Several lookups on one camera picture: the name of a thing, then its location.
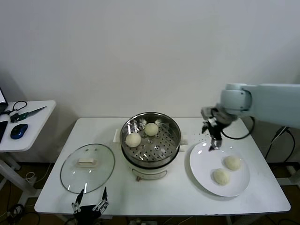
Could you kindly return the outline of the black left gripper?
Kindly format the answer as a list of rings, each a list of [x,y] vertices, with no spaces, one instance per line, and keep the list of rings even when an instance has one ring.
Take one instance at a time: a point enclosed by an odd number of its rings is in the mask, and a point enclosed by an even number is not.
[[[104,188],[102,199],[97,205],[80,206],[84,194],[84,188],[77,196],[75,202],[71,203],[74,211],[74,217],[78,225],[92,225],[98,219],[102,212],[106,210],[109,205],[107,188]]]

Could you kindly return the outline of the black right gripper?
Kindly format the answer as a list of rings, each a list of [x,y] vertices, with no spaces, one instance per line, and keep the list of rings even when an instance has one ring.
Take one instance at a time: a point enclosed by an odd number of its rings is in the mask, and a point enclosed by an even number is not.
[[[214,118],[207,119],[203,122],[202,134],[204,134],[206,131],[209,132],[212,138],[209,151],[220,149],[222,146],[222,128],[217,125]]]

